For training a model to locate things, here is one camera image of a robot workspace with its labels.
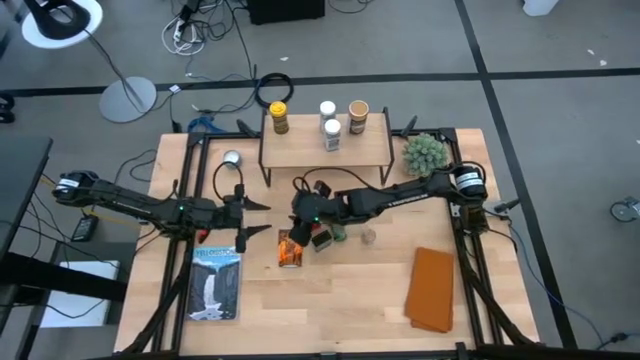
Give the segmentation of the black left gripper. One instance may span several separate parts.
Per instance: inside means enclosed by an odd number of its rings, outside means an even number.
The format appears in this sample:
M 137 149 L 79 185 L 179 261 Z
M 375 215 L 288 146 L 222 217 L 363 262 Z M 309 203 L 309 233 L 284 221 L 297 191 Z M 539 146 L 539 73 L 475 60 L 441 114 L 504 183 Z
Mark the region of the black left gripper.
M 245 187 L 243 184 L 236 184 L 234 187 L 234 218 L 237 223 L 237 234 L 235 237 L 235 250 L 237 253 L 244 253 L 246 251 L 246 242 L 247 239 L 251 238 L 253 235 L 256 235 L 262 231 L 268 230 L 271 228 L 271 225 L 258 225 L 258 226 L 249 226 L 244 228 L 243 223 L 243 214 L 244 208 L 247 211 L 266 211 L 270 210 L 271 207 L 257 203 L 251 200 L 249 197 L 245 196 Z

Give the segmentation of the orange folded cloth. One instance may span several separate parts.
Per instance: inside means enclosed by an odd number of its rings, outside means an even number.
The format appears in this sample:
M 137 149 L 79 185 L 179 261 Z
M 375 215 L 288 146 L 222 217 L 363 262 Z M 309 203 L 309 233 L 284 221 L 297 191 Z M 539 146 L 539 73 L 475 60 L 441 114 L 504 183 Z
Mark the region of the orange folded cloth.
M 424 247 L 416 249 L 405 301 L 414 328 L 448 333 L 453 328 L 454 257 Z

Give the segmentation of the yellow lid spice jar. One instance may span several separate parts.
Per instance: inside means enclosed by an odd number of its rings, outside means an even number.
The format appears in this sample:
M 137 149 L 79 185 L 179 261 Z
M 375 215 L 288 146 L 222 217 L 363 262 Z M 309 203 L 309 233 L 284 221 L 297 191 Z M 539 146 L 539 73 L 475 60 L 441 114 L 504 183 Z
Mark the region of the yellow lid spice jar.
M 274 132 L 282 135 L 289 131 L 288 108 L 282 101 L 274 101 L 269 106 L 269 113 L 273 120 Z

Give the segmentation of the white floor object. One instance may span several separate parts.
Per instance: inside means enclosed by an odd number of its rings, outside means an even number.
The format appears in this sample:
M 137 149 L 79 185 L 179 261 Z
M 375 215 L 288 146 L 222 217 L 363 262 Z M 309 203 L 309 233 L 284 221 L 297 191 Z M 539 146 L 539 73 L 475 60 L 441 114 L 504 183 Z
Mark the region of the white floor object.
M 523 0 L 522 10 L 531 17 L 546 16 L 560 0 Z

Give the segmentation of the orange taco seasoning mix packet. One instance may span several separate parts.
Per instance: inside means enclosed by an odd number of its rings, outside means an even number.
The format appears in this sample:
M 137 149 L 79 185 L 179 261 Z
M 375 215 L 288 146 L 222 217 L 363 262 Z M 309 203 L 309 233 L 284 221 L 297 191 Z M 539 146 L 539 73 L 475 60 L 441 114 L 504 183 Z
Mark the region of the orange taco seasoning mix packet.
M 301 267 L 303 251 L 303 247 L 290 239 L 288 229 L 278 231 L 278 265 L 280 267 Z

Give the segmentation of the black floor lamp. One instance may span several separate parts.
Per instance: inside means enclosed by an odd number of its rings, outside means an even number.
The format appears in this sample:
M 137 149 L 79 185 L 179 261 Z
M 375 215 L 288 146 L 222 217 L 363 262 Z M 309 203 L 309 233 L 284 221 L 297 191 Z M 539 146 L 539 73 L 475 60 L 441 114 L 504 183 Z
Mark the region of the black floor lamp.
M 101 115 L 113 123 L 133 122 L 152 110 L 157 100 L 155 84 L 144 77 L 126 77 L 115 65 L 95 33 L 104 10 L 97 0 L 23 0 L 29 13 L 23 38 L 40 49 L 58 50 L 89 42 L 106 61 L 117 80 L 101 93 Z

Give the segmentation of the green black pepper tin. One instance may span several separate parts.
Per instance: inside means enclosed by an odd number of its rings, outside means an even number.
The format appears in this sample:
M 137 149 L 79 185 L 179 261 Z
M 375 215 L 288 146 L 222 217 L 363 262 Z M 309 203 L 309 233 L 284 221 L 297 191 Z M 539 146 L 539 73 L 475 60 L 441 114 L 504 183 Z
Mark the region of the green black pepper tin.
M 328 228 L 318 227 L 311 232 L 311 243 L 316 252 L 326 249 L 332 242 L 333 235 Z

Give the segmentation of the black floor cabinet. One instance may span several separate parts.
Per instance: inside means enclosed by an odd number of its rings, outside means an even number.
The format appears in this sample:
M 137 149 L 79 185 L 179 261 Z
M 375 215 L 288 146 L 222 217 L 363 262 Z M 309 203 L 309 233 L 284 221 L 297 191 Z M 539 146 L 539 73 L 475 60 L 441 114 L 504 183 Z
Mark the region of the black floor cabinet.
M 254 25 L 318 19 L 325 16 L 325 0 L 246 0 Z

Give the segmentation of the Yellowstone waterfall book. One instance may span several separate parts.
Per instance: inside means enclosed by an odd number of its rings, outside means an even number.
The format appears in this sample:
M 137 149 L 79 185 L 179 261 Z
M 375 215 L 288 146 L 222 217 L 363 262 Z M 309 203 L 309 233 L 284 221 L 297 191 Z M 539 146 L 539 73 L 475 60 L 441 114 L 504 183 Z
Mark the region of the Yellowstone waterfall book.
M 194 321 L 235 320 L 241 281 L 241 255 L 231 247 L 194 250 L 187 316 Z

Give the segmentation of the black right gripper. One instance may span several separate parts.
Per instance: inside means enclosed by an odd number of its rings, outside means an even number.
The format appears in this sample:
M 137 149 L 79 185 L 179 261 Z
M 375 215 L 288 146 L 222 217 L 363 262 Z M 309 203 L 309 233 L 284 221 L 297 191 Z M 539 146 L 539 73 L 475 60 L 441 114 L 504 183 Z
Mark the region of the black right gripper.
M 349 220 L 347 203 L 340 197 L 325 198 L 311 192 L 298 192 L 292 200 L 293 226 L 289 238 L 299 246 L 307 246 L 311 240 L 311 223 L 335 223 L 346 225 Z

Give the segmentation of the white floor box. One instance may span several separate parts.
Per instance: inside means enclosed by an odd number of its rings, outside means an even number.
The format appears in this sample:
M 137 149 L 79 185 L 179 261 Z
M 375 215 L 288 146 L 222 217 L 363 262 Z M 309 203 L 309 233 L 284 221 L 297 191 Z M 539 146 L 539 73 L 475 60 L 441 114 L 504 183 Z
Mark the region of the white floor box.
M 119 274 L 120 262 L 117 260 L 106 262 L 61 261 L 60 265 L 67 269 L 115 280 Z M 103 326 L 107 322 L 110 305 L 110 300 L 52 291 L 42 316 L 40 327 L 73 328 Z

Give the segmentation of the everything bagel seasoning jar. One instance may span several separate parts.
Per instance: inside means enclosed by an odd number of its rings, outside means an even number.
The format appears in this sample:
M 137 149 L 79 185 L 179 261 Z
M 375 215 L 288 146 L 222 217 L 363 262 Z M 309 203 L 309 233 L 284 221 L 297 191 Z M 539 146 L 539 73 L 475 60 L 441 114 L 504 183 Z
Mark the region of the everything bagel seasoning jar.
M 324 122 L 325 149 L 328 152 L 339 149 L 341 129 L 342 125 L 337 119 L 329 119 Z
M 320 130 L 324 131 L 325 123 L 328 120 L 334 119 L 336 113 L 336 105 L 332 101 L 323 101 L 319 105 L 320 114 Z

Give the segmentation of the black power adapter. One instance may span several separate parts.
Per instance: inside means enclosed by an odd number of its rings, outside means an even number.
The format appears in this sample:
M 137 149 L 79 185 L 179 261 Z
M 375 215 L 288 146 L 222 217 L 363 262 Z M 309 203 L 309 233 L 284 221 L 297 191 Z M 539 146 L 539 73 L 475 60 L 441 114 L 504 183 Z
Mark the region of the black power adapter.
M 88 242 L 92 239 L 99 219 L 95 215 L 85 215 L 77 223 L 73 234 L 70 237 L 71 242 Z

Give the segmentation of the tan lid spice jar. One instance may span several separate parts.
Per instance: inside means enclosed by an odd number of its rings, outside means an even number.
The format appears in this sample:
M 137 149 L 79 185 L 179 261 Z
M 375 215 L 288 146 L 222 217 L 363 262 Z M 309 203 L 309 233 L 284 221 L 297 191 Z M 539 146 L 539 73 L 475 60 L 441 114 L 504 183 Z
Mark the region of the tan lid spice jar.
M 361 134 L 366 127 L 369 114 L 369 105 L 362 100 L 355 100 L 349 105 L 349 132 L 351 134 Z

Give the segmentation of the black side desk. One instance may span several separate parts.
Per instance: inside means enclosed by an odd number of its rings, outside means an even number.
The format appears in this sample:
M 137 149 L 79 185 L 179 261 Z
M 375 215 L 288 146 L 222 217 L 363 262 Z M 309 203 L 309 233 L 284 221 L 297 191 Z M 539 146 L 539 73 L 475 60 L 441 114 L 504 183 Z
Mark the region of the black side desk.
M 58 242 L 48 261 L 10 251 L 49 159 L 51 146 L 49 137 L 0 135 L 0 335 L 13 309 L 21 305 L 43 305 L 53 290 L 114 302 L 122 302 L 125 297 L 125 278 L 129 271 L 122 265 L 107 263 L 116 270 L 114 279 L 56 265 L 54 261 L 62 246 L 95 261 L 101 260 L 69 242 Z

